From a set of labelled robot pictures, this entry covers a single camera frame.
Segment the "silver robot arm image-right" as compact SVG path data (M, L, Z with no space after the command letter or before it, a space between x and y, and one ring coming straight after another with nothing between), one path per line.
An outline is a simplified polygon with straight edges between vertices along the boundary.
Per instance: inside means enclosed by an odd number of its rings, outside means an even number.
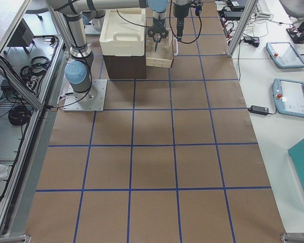
M155 43L167 37L165 28L165 16L167 1L47 1L49 7L63 15L71 36L70 54L79 64L85 74L83 76L73 76L69 83L73 88L76 100L82 101L92 97L93 81L91 67L93 62L93 52L88 47L84 31L82 14L103 12L111 9L133 9L150 8L156 14L157 19L151 27L152 39ZM145 56L132 57L111 57L103 55L107 62L106 68L112 70L109 75L111 79L145 79L146 59Z

